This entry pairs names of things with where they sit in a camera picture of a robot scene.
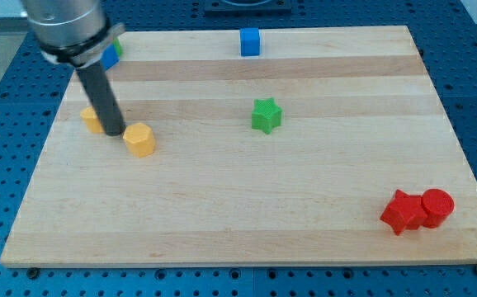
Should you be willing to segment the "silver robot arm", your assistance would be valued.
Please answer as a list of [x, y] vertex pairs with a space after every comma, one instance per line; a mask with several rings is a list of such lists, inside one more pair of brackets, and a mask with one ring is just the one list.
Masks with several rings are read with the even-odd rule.
[[125, 25], [113, 24], [100, 0], [22, 0], [41, 53], [52, 64], [96, 63]]

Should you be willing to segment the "blue block under arm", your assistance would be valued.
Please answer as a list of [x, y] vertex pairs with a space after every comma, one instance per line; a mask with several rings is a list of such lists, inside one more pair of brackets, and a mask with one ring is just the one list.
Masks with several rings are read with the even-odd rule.
[[109, 45], [102, 53], [101, 62], [103, 68], [108, 70], [119, 62], [119, 56], [114, 45]]

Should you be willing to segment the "green block under arm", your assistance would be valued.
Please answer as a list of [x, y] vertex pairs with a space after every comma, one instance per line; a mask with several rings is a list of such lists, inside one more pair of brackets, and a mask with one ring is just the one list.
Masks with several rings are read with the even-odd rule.
[[114, 48], [115, 48], [115, 51], [116, 51], [116, 54], [118, 57], [121, 57], [123, 55], [123, 49], [122, 49], [122, 46], [119, 42], [118, 39], [114, 39], [113, 41], [113, 45], [114, 45]]

